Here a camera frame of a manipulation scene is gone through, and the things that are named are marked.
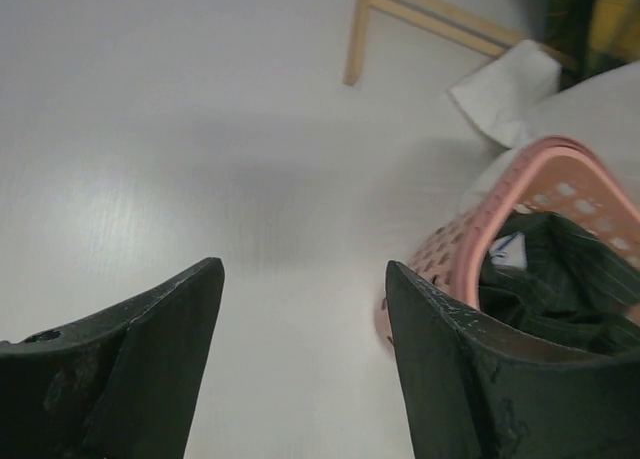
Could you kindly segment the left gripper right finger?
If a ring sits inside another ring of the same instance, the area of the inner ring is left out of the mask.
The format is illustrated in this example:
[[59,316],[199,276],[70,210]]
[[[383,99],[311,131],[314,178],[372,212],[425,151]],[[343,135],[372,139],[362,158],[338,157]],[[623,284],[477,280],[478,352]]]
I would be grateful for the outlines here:
[[395,361],[418,458],[635,458],[639,356],[523,333],[386,268]]

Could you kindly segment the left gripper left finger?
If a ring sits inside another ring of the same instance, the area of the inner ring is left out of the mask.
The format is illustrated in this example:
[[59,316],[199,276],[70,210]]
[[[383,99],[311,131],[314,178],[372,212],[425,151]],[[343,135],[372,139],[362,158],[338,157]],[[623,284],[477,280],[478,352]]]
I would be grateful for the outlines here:
[[219,313],[206,258],[80,320],[1,345],[5,458],[180,458]]

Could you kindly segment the dark pinstriped shirt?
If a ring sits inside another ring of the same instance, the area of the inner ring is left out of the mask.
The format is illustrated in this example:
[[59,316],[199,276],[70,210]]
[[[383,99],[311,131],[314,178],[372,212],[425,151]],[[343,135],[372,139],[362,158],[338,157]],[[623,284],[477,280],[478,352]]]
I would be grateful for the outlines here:
[[498,267],[485,255],[481,310],[515,329],[594,354],[638,349],[628,319],[639,303],[639,272],[576,223],[555,213],[513,213],[497,238],[525,235],[526,270]]

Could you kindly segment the white shirt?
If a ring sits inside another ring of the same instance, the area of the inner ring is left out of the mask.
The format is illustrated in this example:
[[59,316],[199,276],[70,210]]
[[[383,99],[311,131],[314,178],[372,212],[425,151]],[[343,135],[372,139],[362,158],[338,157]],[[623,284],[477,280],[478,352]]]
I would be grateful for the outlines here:
[[639,65],[636,62],[560,90],[559,63],[525,40],[449,90],[456,108],[502,151],[459,201],[479,204],[517,153],[546,136],[592,150],[632,200],[639,199]]

